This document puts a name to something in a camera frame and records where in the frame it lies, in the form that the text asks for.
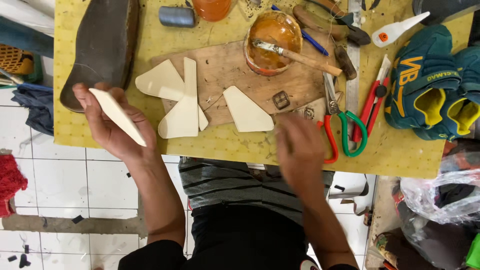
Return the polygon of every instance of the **green scissor handle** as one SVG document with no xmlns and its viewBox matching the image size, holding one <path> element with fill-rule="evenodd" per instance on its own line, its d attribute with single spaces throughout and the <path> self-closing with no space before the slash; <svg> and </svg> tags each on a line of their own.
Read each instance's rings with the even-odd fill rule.
<svg viewBox="0 0 480 270">
<path fill-rule="evenodd" d="M 344 112 L 340 112 L 338 114 L 338 116 L 340 117 L 340 120 L 342 121 L 342 148 L 343 148 L 343 152 L 345 153 L 345 155 L 347 157 L 356 157 L 358 156 L 360 153 L 363 152 L 363 150 L 365 149 L 365 146 L 367 146 L 367 139 L 368 139 L 368 133 L 367 133 L 367 128 L 365 127 L 365 125 L 363 124 L 363 122 L 360 120 L 360 118 L 358 118 L 355 114 L 353 114 L 352 112 L 350 112 L 349 110 L 344 113 Z M 350 117 L 359 127 L 360 127 L 360 130 L 361 130 L 361 143 L 360 143 L 360 146 L 357 148 L 357 150 L 355 150 L 355 152 L 353 153 L 350 153 L 349 149 L 348 149 L 348 125 L 347 125 L 347 116 Z"/>
</svg>

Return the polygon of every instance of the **scissors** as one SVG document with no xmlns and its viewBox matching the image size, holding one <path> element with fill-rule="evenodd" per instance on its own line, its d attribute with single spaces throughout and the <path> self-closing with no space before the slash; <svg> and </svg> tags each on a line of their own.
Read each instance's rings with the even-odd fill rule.
<svg viewBox="0 0 480 270">
<path fill-rule="evenodd" d="M 320 129 L 323 125 L 325 125 L 325 132 L 327 133 L 328 141 L 332 147 L 333 156 L 329 160 L 324 160 L 325 163 L 330 164 L 334 163 L 338 159 L 338 148 L 336 146 L 335 138 L 332 133 L 332 128 L 330 126 L 330 119 L 332 118 L 333 114 L 336 114 L 340 117 L 342 121 L 342 148 L 343 152 L 347 157 L 356 157 L 360 153 L 363 152 L 365 146 L 367 145 L 367 128 L 365 124 L 358 118 L 355 114 L 350 111 L 346 113 L 342 112 L 339 107 L 338 103 L 335 99 L 335 89 L 333 84 L 332 76 L 328 73 L 324 74 L 324 85 L 325 85 L 325 99 L 326 99 L 326 106 L 327 106 L 327 113 L 324 117 L 324 122 L 318 121 L 317 127 Z M 360 128 L 361 130 L 361 143 L 360 146 L 355 150 L 355 152 L 350 153 L 348 149 L 348 126 L 347 126 L 347 117 L 351 118 Z"/>
</svg>

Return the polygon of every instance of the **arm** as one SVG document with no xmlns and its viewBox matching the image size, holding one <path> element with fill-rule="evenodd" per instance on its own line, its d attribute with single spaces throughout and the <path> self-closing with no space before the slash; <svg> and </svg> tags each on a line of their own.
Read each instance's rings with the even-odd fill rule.
<svg viewBox="0 0 480 270">
<path fill-rule="evenodd" d="M 300 116 L 278 116 L 276 140 L 280 171 L 303 203 L 305 234 L 321 267 L 348 264 L 358 268 L 343 229 L 323 196 L 320 131 Z"/>
<path fill-rule="evenodd" d="M 88 87 L 73 86 L 75 96 L 84 108 L 92 138 L 105 150 L 127 165 L 142 196 L 148 243 L 173 240 L 185 243 L 185 214 L 180 197 L 170 179 L 162 156 L 156 149 L 156 133 L 145 115 L 128 104 L 124 91 L 98 83 L 95 88 L 110 91 L 144 136 L 147 147 L 138 145 L 108 118 Z"/>
</svg>

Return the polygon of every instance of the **metal ruler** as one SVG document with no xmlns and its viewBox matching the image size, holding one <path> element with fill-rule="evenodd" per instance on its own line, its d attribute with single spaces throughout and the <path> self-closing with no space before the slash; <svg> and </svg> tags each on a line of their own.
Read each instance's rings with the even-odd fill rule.
<svg viewBox="0 0 480 270">
<path fill-rule="evenodd" d="M 361 28 L 361 0 L 348 0 L 348 12 L 353 13 L 353 26 Z M 360 81 L 360 46 L 354 42 L 348 41 L 347 54 L 352 61 L 353 67 L 357 71 L 357 77 L 351 81 L 347 81 L 345 110 L 349 110 L 355 115 L 358 112 L 359 106 L 359 81 Z M 353 121 L 348 119 L 348 136 L 352 138 L 353 135 Z M 348 148 L 350 150 L 357 148 L 357 143 L 348 141 Z"/>
</svg>

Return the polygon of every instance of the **person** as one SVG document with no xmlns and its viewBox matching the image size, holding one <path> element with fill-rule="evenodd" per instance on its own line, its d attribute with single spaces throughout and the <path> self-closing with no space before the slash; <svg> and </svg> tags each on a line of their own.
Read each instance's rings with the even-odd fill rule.
<svg viewBox="0 0 480 270">
<path fill-rule="evenodd" d="M 194 220 L 195 249 L 187 260 L 183 205 L 156 147 L 155 131 L 122 89 L 105 83 L 95 88 L 112 94 L 146 140 L 146 147 L 135 143 L 103 114 L 86 85 L 73 87 L 93 139 L 126 164 L 142 197 L 147 245 L 123 257 L 120 270 L 358 269 L 324 197 L 324 147 L 312 121 L 276 116 L 277 173 L 269 170 L 255 178 L 241 162 L 180 160 Z M 319 266 L 306 254 L 308 242 Z"/>
</svg>

